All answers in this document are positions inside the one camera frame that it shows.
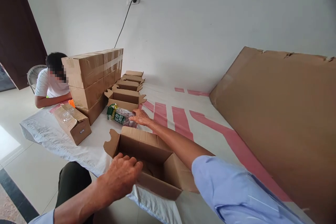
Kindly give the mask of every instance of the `table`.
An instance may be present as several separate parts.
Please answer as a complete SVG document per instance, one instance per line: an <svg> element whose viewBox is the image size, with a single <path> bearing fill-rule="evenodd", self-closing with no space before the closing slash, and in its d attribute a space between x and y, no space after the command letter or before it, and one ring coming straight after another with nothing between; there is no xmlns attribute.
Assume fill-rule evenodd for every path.
<svg viewBox="0 0 336 224"><path fill-rule="evenodd" d="M251 161L256 164L256 159L253 160L253 154L238 134L212 106L209 94L148 82L143 86L140 93L147 95L147 101L140 107L151 118L185 135L224 160L238 165L243 163L278 197L290 201L259 162L257 167L248 167ZM110 140L111 128L120 133L122 126L107 120L105 108L91 126L92 133L76 146L57 123L52 114L54 107L43 108L20 123L25 138L41 144L63 159L78 162L97 177L105 173L112 158L105 153L103 144ZM138 125L138 129L151 132L141 125ZM203 198L192 192L183 191L176 201L170 201L135 185L128 197L162 223L222 223Z"/></svg>

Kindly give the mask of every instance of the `white t-shirt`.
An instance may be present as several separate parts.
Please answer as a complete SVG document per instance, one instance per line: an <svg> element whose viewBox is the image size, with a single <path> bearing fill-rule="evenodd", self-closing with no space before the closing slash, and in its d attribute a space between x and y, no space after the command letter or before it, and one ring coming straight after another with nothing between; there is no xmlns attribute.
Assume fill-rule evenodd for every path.
<svg viewBox="0 0 336 224"><path fill-rule="evenodd" d="M35 89L36 96L43 97L58 97L70 92L67 83L59 82L54 75L48 73L48 68L43 69L37 77L37 84Z"/></svg>

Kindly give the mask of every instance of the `chair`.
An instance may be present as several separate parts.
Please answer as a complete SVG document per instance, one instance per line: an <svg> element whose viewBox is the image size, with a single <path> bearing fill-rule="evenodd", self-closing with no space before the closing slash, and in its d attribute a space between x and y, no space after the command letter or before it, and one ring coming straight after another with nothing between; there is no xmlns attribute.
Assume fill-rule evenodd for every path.
<svg viewBox="0 0 336 224"><path fill-rule="evenodd" d="M39 73L45 68L47 68L46 65L33 66L31 69L29 69L27 73L28 85L30 86L34 94L37 84L37 77L39 76Z"/></svg>

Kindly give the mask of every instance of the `blue shirt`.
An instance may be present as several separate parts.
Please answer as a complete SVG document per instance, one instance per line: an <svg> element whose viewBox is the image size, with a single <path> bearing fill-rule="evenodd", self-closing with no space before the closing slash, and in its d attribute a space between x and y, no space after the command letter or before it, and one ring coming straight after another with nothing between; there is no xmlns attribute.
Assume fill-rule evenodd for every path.
<svg viewBox="0 0 336 224"><path fill-rule="evenodd" d="M226 224L304 224L244 167L200 156L191 171L205 202ZM30 223L54 223L54 210Z"/></svg>

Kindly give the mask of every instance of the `orange object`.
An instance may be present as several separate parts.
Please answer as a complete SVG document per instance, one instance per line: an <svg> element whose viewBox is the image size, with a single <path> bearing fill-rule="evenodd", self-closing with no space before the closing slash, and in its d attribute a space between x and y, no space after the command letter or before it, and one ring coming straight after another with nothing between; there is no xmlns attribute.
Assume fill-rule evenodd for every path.
<svg viewBox="0 0 336 224"><path fill-rule="evenodd" d="M75 103L74 103L73 99L69 100L69 104L70 104L72 107L76 108L76 106L75 106Z"/></svg>

